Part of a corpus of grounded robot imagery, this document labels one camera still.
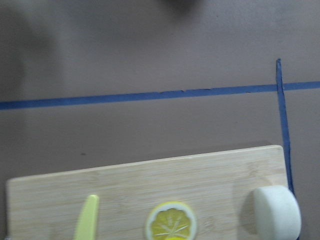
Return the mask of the white steamed bun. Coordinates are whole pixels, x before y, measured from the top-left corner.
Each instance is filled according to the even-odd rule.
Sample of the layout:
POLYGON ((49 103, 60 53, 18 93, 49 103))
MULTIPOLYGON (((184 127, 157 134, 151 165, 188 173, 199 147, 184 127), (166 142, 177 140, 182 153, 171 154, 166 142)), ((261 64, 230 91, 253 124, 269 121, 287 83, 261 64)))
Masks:
POLYGON ((302 216, 294 194, 283 185, 262 186, 252 191, 255 229, 260 240, 296 240, 302 216))

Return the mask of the wooden cutting board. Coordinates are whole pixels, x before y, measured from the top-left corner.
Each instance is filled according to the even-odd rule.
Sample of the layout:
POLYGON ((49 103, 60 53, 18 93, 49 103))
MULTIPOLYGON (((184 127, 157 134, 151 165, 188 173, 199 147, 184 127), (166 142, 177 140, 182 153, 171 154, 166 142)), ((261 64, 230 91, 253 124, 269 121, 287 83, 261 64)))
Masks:
POLYGON ((279 145, 25 176, 6 184, 13 240, 70 240, 89 195, 99 197, 97 239, 142 240, 159 204, 197 217, 199 240, 256 240, 254 189, 287 185, 279 145))

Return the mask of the lemon slices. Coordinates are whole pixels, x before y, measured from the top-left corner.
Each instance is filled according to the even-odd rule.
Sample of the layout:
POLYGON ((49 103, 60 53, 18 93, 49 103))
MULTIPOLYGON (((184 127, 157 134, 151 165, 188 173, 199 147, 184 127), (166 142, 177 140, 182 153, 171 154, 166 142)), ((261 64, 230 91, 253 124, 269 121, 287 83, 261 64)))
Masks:
POLYGON ((157 205, 144 225, 147 240, 194 240, 198 232, 195 212, 185 203, 168 201, 157 205))

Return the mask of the yellow plastic knife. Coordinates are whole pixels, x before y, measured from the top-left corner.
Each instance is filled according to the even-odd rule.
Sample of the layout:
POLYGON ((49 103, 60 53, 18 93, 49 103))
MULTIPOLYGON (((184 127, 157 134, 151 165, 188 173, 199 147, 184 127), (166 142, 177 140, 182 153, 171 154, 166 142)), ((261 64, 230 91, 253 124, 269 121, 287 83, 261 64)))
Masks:
POLYGON ((84 201, 77 218, 74 240, 96 239, 99 201, 99 197, 95 194, 89 195, 84 201))

